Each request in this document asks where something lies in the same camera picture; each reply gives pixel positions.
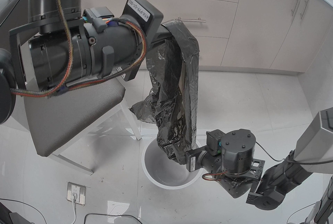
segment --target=black plastic bag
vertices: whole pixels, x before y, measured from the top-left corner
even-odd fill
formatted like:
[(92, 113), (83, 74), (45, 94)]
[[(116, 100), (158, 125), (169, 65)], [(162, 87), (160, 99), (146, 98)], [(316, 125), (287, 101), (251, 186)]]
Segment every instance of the black plastic bag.
[[(173, 37), (147, 53), (152, 89), (131, 111), (141, 121), (156, 123), (159, 147), (169, 159), (185, 164), (185, 152), (194, 149), (197, 140), (199, 45), (181, 21), (163, 26)], [(182, 72), (183, 92), (179, 87)]]

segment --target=cable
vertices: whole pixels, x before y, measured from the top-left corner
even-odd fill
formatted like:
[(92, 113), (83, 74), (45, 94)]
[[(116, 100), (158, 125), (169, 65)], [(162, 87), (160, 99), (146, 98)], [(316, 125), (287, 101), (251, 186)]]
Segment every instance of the cable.
[(298, 161), (289, 160), (288, 157), (286, 158), (286, 161), (288, 163), (298, 164), (298, 165), (321, 165), (321, 164), (327, 164), (327, 163), (333, 162), (333, 160), (326, 160), (326, 161), (319, 161), (319, 162), (298, 162)]
[(207, 176), (220, 176), (223, 174), (226, 174), (227, 170), (223, 171), (223, 172), (219, 172), (219, 173), (205, 173), (204, 175), (202, 175), (202, 178), (204, 180), (208, 180), (208, 181), (220, 181), (221, 178), (207, 178)]
[(274, 161), (276, 161), (276, 162), (281, 162), (281, 161), (285, 160), (285, 158), (283, 158), (283, 159), (281, 159), (281, 160), (276, 160), (275, 158), (273, 158), (273, 157), (272, 157), (272, 156), (271, 156), (271, 155), (265, 150), (265, 148), (263, 148), (263, 147), (261, 146), (260, 143), (256, 142), (256, 144), (257, 144), (258, 146), (260, 146), (260, 147), (262, 148), (262, 150), (264, 150), (265, 153), (266, 153), (271, 159), (273, 159)]
[(3, 25), (3, 23), (6, 21), (6, 19), (9, 17), (9, 15), (13, 12), (13, 10), (15, 9), (15, 7), (17, 6), (17, 4), (19, 4), (20, 0), (18, 0), (15, 5), (12, 7), (12, 9), (10, 10), (10, 12), (7, 14), (7, 16), (4, 18), (4, 20), (0, 23), (0, 27)]
[(301, 209), (298, 209), (296, 212), (292, 213), (292, 214), (289, 216), (289, 218), (291, 218), (291, 216), (292, 216), (293, 214), (297, 213), (298, 211), (301, 211), (301, 210), (303, 210), (303, 209), (305, 209), (305, 208), (307, 208), (307, 207), (309, 207), (309, 206), (312, 206), (312, 205), (314, 205), (314, 204), (315, 204), (315, 203), (313, 203), (313, 204), (311, 204), (311, 205), (307, 205), (306, 207), (303, 207), (303, 208), (301, 208)]
[(115, 74), (112, 74), (112, 75), (107, 76), (107, 77), (102, 78), (102, 79), (88, 80), (88, 81), (84, 81), (84, 82), (81, 82), (81, 83), (78, 83), (78, 84), (71, 85), (68, 88), (69, 91), (84, 88), (84, 87), (87, 87), (87, 86), (97, 85), (97, 84), (106, 82), (108, 80), (111, 80), (113, 78), (116, 78), (116, 77), (126, 73), (127, 71), (131, 70), (135, 66), (138, 66), (143, 61), (143, 59), (146, 55), (146, 52), (147, 52), (147, 41), (146, 41), (146, 36), (145, 36), (144, 32), (142, 31), (142, 29), (140, 27), (138, 27), (137, 25), (135, 25), (134, 23), (128, 21), (127, 19), (112, 18), (111, 20), (124, 24), (124, 26), (128, 27), (129, 29), (134, 30), (139, 35), (139, 37), (141, 39), (141, 42), (142, 42), (142, 51), (141, 51), (140, 56), (131, 65), (129, 65), (127, 68), (123, 69), (120, 72), (117, 72)]
[(98, 216), (107, 216), (107, 217), (131, 217), (131, 218), (135, 218), (137, 220), (137, 222), (139, 222), (140, 224), (143, 224), (138, 218), (136, 218), (135, 216), (132, 216), (132, 215), (108, 215), (108, 214), (98, 214), (98, 213), (86, 214), (84, 217), (83, 224), (86, 224), (86, 220), (89, 215), (98, 215)]
[(72, 200), (73, 203), (73, 211), (74, 211), (74, 220), (71, 224), (74, 224), (76, 222), (76, 210), (75, 210), (75, 198)]
[(4, 199), (4, 198), (0, 198), (0, 200), (4, 200), (4, 201), (13, 201), (13, 202), (18, 202), (18, 203), (21, 203), (21, 204), (24, 204), (24, 205), (30, 206), (30, 207), (32, 207), (33, 209), (37, 210), (37, 211), (42, 215), (42, 217), (44, 218), (43, 214), (42, 214), (37, 208), (33, 207), (32, 205), (29, 205), (29, 204), (24, 203), (24, 202), (21, 202), (21, 201), (12, 200), (12, 199)]
[(60, 15), (60, 19), (65, 26), (65, 33), (67, 36), (68, 47), (69, 47), (69, 59), (68, 59), (66, 73), (65, 73), (64, 77), (62, 78), (62, 80), (60, 81), (60, 83), (56, 87), (53, 87), (49, 90), (35, 92), (35, 91), (11, 88), (10, 90), (11, 90), (12, 94), (24, 96), (24, 97), (47, 97), (47, 96), (55, 93), (58, 89), (60, 89), (60, 87), (65, 83), (65, 81), (69, 77), (69, 74), (71, 73), (72, 66), (73, 66), (73, 44), (72, 44), (71, 31), (68, 28), (67, 21), (66, 21), (65, 15), (64, 15), (64, 11), (61, 6), (61, 1), (60, 0), (56, 0), (56, 1), (57, 1), (57, 7), (58, 7), (58, 13)]

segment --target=white trash can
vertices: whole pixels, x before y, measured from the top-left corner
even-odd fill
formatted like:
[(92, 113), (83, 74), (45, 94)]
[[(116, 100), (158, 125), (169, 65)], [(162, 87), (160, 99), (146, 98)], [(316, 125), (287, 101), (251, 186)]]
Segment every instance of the white trash can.
[(166, 153), (157, 145), (156, 138), (152, 138), (145, 146), (141, 164), (148, 179), (158, 187), (167, 190), (177, 190), (190, 186), (202, 174), (203, 168), (189, 172), (186, 165), (180, 165), (169, 160)]

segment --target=chair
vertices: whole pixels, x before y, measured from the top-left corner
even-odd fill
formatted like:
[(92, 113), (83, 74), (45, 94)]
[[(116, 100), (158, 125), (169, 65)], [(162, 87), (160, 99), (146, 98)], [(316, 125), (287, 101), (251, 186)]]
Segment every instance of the chair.
[(24, 97), (29, 130), (37, 154), (92, 175), (61, 153), (113, 114), (122, 110), (137, 140), (141, 134), (124, 100), (125, 88), (117, 79), (74, 90), (58, 97)]

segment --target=outlet cover plate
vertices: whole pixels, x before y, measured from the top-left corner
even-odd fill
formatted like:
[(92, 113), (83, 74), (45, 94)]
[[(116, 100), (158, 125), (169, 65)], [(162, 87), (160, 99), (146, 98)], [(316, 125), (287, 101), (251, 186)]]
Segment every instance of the outlet cover plate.
[(75, 203), (79, 204), (79, 205), (85, 205), (86, 204), (86, 187), (83, 185), (76, 184), (76, 183), (69, 182), (67, 184), (67, 200), (70, 202), (72, 201), (71, 200), (72, 185), (80, 187), (80, 199), (78, 202), (75, 202)]

